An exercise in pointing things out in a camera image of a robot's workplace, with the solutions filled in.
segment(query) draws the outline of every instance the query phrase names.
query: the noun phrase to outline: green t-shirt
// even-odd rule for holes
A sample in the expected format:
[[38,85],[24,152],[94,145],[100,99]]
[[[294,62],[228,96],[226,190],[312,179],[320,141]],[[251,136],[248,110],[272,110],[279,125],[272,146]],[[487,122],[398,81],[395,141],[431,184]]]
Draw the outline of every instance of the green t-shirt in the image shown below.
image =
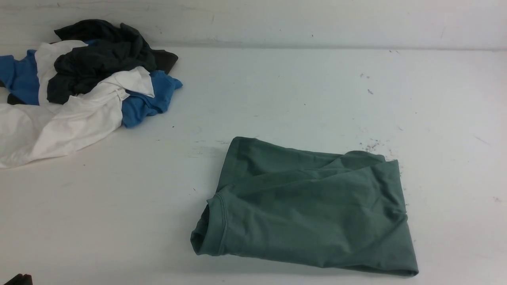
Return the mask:
[[236,137],[192,232],[196,254],[414,276],[398,161]]

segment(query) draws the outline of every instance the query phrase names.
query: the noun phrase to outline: fabric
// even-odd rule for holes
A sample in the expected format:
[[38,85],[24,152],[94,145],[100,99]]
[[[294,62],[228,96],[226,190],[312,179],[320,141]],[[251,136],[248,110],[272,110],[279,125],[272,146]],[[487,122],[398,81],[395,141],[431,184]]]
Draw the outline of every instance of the fabric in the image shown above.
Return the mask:
[[198,255],[418,273],[396,160],[237,137],[207,202],[191,235]]
[[90,92],[115,72],[138,66],[155,70],[153,54],[141,47],[138,43],[98,40],[93,46],[74,48],[59,56],[54,63],[57,74],[48,83],[48,101],[64,104],[70,96]]
[[[55,34],[62,40],[80,40],[87,43],[92,40],[105,40],[118,43],[131,42],[134,39],[136,42],[141,40],[143,50],[151,50],[142,37],[137,37],[138,33],[137,30],[128,25],[120,24],[120,28],[116,28],[107,21],[96,19],[83,20],[74,25],[55,30]],[[171,71],[178,60],[178,56],[164,50],[151,50],[151,53],[155,57],[157,70],[163,70],[166,74]]]
[[88,46],[82,41],[63,41],[54,44],[42,43],[35,52],[37,62],[37,76],[39,78],[39,105],[52,109],[59,109],[60,106],[48,101],[48,83],[56,74],[54,63],[56,59],[74,48]]
[[26,105],[25,102],[18,99],[18,97],[14,96],[12,93],[7,95],[7,104],[10,105],[17,105],[17,104],[23,104]]
[[155,56],[155,63],[157,64],[157,70],[162,70],[166,74],[169,74],[171,69],[178,61],[178,56],[167,52],[165,50],[152,50],[153,56]]
[[169,108],[174,90],[183,86],[178,79],[166,75],[161,70],[151,72],[150,76],[155,94],[154,98],[127,91],[130,96],[122,104],[122,123],[126,128],[139,125],[146,116],[165,113]]
[[31,275],[28,274],[18,274],[14,276],[11,280],[7,281],[4,285],[33,285]]
[[0,81],[16,98],[30,105],[39,104],[39,80],[34,55],[35,50],[28,50],[22,60],[15,60],[12,55],[0,56]]
[[[68,41],[39,47],[35,58],[41,88],[54,71],[51,60],[72,45],[83,44]],[[148,71],[137,67],[114,73],[63,105],[42,100],[40,106],[0,104],[0,168],[65,156],[105,138],[121,125],[122,101],[129,96],[126,89],[154,97]]]

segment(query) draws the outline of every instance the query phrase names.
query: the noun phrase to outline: white wall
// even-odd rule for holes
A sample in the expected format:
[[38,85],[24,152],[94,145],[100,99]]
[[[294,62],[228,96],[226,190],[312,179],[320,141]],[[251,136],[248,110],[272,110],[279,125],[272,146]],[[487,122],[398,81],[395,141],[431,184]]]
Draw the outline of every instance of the white wall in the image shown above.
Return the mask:
[[506,49],[505,0],[0,0],[1,45],[102,18],[155,44]]

